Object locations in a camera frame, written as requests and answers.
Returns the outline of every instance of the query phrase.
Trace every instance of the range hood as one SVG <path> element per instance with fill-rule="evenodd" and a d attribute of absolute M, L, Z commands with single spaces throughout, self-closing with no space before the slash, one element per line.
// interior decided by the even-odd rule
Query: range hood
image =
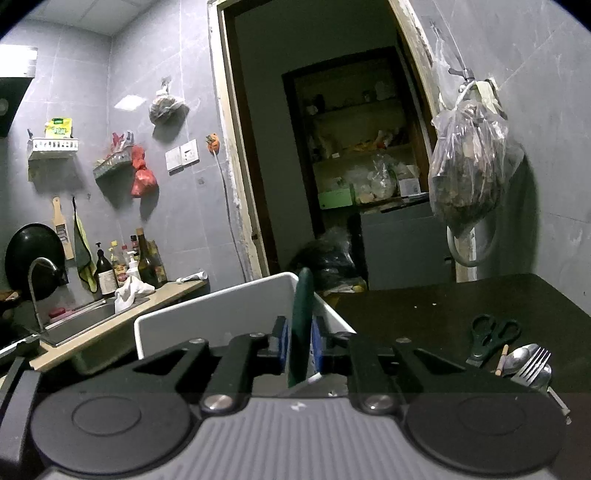
<path fill-rule="evenodd" d="M 0 138 L 8 136 L 36 66 L 36 47 L 0 45 Z"/>

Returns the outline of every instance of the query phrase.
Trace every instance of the white cloth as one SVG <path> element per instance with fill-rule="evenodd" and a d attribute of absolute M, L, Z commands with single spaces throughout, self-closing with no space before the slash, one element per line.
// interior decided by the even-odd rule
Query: white cloth
<path fill-rule="evenodd" d="M 131 307 L 136 297 L 145 297 L 156 290 L 152 285 L 138 280 L 133 275 L 127 277 L 122 287 L 115 290 L 115 313 Z"/>

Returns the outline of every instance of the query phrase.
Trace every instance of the gray tile wall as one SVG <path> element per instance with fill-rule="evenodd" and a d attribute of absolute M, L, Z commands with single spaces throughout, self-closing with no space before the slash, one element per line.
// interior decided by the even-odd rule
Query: gray tile wall
<path fill-rule="evenodd" d="M 163 0 L 114 38 L 28 20 L 19 23 L 2 42 L 36 46 L 39 58 L 37 75 L 9 137 L 0 139 L 0 204 L 5 212 L 0 251 L 5 251 L 22 225 L 52 225 L 54 196 L 61 198 L 72 234 L 74 195 L 93 252 L 95 242 L 104 247 L 114 239 L 129 243 L 135 228 L 144 226 L 146 235 L 157 241 L 169 279 L 205 269 L 212 291 L 243 282 L 222 177 L 205 143 L 209 133 L 217 132 L 221 137 L 221 125 L 204 0 Z M 160 88 L 161 77 L 168 75 L 173 78 L 171 92 L 185 97 L 190 110 L 186 119 L 155 129 L 148 119 L 148 104 Z M 148 101 L 136 112 L 112 108 L 130 93 Z M 74 135 L 80 138 L 78 155 L 71 160 L 40 162 L 36 177 L 28 181 L 27 128 L 42 136 L 45 122 L 55 116 L 73 118 Z M 129 194 L 131 169 L 98 184 L 92 175 L 95 160 L 108 149 L 111 132 L 127 129 L 133 130 L 136 141 L 145 147 L 148 167 L 158 180 L 158 192 L 142 199 Z M 164 153 L 193 138 L 197 139 L 199 163 L 170 175 Z M 238 236 L 238 213 L 232 202 L 223 144 L 219 161 Z M 244 254 L 240 244 L 239 252 Z M 71 307 L 92 301 L 73 263 L 69 264 L 69 279 L 68 286 L 41 302 L 42 312 L 56 305 Z M 0 288 L 8 288 L 4 268 L 0 268 Z M 17 317 L 30 320 L 31 313 L 27 302 L 18 309 Z"/>
<path fill-rule="evenodd" d="M 4 217 L 0 251 L 5 252 L 21 226 L 41 222 L 52 226 L 52 198 L 59 196 L 73 234 L 72 196 L 76 197 L 91 246 L 119 239 L 119 226 L 92 177 L 94 161 L 107 146 L 107 78 L 111 39 L 77 28 L 39 21 L 23 21 L 2 39 L 3 43 L 39 48 L 37 74 L 18 109 L 6 139 L 0 139 L 0 204 Z M 28 179 L 27 128 L 44 135 L 49 118 L 73 119 L 74 135 L 80 138 L 76 158 L 37 161 Z M 73 261 L 68 263 L 70 283 L 41 302 L 41 311 L 54 306 L 75 306 L 93 300 L 78 278 Z M 8 288 L 0 268 L 0 288 Z M 31 319 L 30 303 L 17 310 L 17 318 Z"/>
<path fill-rule="evenodd" d="M 170 93 L 186 99 L 186 118 L 177 115 L 166 125 L 154 127 L 148 105 L 160 88 L 162 77 L 171 76 Z M 147 101 L 135 112 L 113 106 L 126 95 Z M 117 185 L 102 185 L 125 235 L 144 226 L 157 241 L 169 278 L 189 275 L 200 268 L 210 274 L 212 290 L 243 282 L 240 259 L 232 243 L 220 169 L 207 150 L 205 137 L 221 124 L 213 87 L 204 0 L 161 0 L 113 38 L 109 72 L 109 131 L 135 132 L 146 150 L 146 162 L 158 180 L 157 193 L 132 199 L 132 178 L 121 176 Z M 200 161 L 169 173 L 165 152 L 188 140 L 197 140 Z M 219 162 L 230 198 L 230 214 L 237 228 L 232 203 L 232 182 L 224 146 Z"/>
<path fill-rule="evenodd" d="M 479 276 L 532 271 L 591 313 L 591 33 L 552 0 L 411 3 L 425 29 L 433 20 L 453 37 L 477 77 L 495 78 L 526 154 L 501 248 Z"/>

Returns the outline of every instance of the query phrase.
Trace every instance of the white wall shelf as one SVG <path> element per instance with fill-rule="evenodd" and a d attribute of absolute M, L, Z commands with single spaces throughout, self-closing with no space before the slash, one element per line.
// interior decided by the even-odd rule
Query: white wall shelf
<path fill-rule="evenodd" d="M 78 152 L 77 138 L 32 138 L 28 145 L 28 159 L 72 158 Z"/>

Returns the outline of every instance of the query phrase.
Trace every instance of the kitchen sink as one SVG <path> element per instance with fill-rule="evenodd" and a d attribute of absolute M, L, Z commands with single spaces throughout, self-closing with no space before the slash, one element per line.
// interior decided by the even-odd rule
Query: kitchen sink
<path fill-rule="evenodd" d="M 117 315 L 137 307 L 137 305 L 145 301 L 148 301 L 148 299 L 136 299 L 128 308 Z M 45 332 L 41 334 L 41 340 L 51 346 L 60 346 L 62 343 L 72 340 L 115 316 L 115 299 L 98 300 L 80 307 L 66 318 L 48 325 Z"/>

